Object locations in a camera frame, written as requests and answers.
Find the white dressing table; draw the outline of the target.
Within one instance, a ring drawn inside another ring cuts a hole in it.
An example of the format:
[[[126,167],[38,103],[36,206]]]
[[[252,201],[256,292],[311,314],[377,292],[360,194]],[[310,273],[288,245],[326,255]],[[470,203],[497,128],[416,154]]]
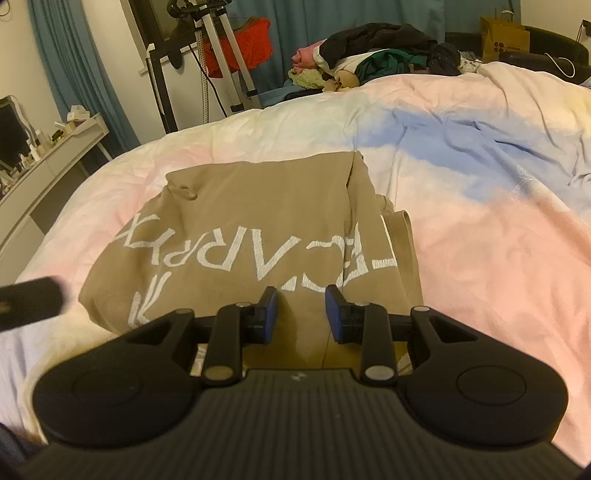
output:
[[[102,145],[109,130],[95,114],[47,152],[1,199],[1,283],[16,281],[75,190],[89,177],[82,159]]]

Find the garment steamer stand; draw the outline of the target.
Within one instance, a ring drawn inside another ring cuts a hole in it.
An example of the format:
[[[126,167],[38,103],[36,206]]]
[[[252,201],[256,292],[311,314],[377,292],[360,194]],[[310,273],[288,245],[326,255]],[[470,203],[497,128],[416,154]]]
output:
[[[193,57],[197,60],[197,65],[201,71],[201,85],[204,88],[204,93],[202,93],[202,110],[204,110],[202,116],[204,116],[205,123],[209,120],[209,90],[213,91],[222,114],[228,117],[228,112],[221,102],[221,98],[212,83],[211,76],[209,76],[209,71],[205,65],[205,42],[211,45],[217,67],[221,71],[221,80],[223,81],[226,93],[228,93],[231,115],[250,108],[262,107],[259,100],[259,92],[257,92],[252,75],[250,75],[249,68],[246,66],[242,51],[239,49],[235,31],[233,31],[230,25],[228,12],[226,11],[226,7],[229,4],[230,1],[168,1],[166,4],[166,11],[170,17],[176,18],[179,21],[190,21],[192,23],[195,40],[190,41],[187,49],[193,53]],[[228,55],[223,51],[221,37],[219,37],[216,29],[217,26],[221,26],[225,40],[228,41],[230,52],[233,54],[236,64],[238,64],[238,80],[235,80],[232,76],[229,68]]]

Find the tan printed t-shirt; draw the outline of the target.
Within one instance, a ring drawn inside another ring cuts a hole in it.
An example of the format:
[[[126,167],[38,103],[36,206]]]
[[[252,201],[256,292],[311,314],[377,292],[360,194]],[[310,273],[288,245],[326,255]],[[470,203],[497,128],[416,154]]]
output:
[[[123,334],[273,287],[273,339],[246,348],[245,365],[353,367],[360,348],[335,342],[325,316],[330,285],[395,314],[423,301],[410,217],[376,192],[358,152],[169,173],[100,254],[79,300],[94,323]]]

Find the tissue box on table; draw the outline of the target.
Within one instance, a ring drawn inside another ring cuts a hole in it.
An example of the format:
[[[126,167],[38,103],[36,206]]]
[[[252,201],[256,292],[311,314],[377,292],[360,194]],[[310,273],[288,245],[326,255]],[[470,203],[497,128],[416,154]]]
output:
[[[91,118],[92,114],[82,105],[72,105],[67,112],[66,121],[68,123],[82,123]]]

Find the blue curtain right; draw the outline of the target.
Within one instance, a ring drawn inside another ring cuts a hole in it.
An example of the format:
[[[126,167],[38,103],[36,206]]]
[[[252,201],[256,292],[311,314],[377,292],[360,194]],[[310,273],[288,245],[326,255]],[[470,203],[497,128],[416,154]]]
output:
[[[519,1],[233,1],[231,20],[270,21],[270,59],[253,69],[259,92],[283,87],[298,50],[325,41],[320,55],[329,68],[342,57],[382,45],[404,48],[417,42],[430,50],[448,33],[476,34],[483,17],[508,11],[521,21]]]

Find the blue curtain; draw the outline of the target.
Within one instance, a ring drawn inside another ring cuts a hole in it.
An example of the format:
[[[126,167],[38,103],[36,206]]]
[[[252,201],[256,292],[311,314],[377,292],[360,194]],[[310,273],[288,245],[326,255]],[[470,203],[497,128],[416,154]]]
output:
[[[448,33],[476,34],[483,17],[508,11],[521,21],[519,1],[233,1],[231,20],[270,21],[270,59],[253,69],[259,92],[283,87],[298,50],[325,41],[320,55],[329,68],[342,57],[382,45],[404,48],[417,42],[430,50]]]
[[[116,157],[140,145],[102,64],[80,1],[27,3],[36,46],[61,116],[74,105],[99,113]]]

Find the wavy black frame mirror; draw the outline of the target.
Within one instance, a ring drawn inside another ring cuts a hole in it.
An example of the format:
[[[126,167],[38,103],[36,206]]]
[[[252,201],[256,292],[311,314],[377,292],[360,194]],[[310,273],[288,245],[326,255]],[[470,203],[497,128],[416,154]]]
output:
[[[29,143],[33,133],[18,101],[13,96],[1,99],[0,115],[1,164],[13,169],[17,167],[22,156],[30,154]]]

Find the blue curtain left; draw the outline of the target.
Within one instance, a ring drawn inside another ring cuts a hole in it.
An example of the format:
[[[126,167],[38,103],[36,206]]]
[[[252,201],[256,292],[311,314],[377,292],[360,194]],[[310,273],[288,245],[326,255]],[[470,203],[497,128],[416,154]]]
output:
[[[140,145],[102,64],[80,1],[27,3],[36,46],[61,116],[74,105],[99,113],[116,157]]]

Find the pastel tie-dye duvet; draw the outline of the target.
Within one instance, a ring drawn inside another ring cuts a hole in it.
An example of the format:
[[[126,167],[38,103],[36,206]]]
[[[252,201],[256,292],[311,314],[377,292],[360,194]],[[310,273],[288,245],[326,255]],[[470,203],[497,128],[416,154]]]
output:
[[[61,316],[1,337],[1,420],[38,438],[32,387],[107,339],[77,297],[107,243],[200,164],[363,154],[410,215],[427,304],[547,362],[569,404],[556,444],[590,459],[590,92],[491,63],[458,77],[384,77],[249,110],[123,154],[85,181],[21,273],[61,279]]]

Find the pile of mixed clothes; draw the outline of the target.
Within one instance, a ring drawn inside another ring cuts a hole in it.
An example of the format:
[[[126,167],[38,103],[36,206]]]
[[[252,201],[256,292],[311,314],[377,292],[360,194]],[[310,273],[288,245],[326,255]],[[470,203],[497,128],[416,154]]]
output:
[[[287,78],[304,90],[336,92],[399,74],[457,76],[482,61],[410,24],[368,23],[298,49]]]

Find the red cloth bag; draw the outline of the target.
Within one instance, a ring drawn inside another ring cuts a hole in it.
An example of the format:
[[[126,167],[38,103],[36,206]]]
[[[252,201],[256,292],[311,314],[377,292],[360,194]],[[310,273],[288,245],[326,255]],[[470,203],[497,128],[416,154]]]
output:
[[[273,55],[269,19],[250,17],[245,25],[233,32],[247,69],[256,68]],[[204,37],[204,57],[208,76],[216,79],[221,78],[221,67],[218,65],[211,42],[208,42],[207,37]]]

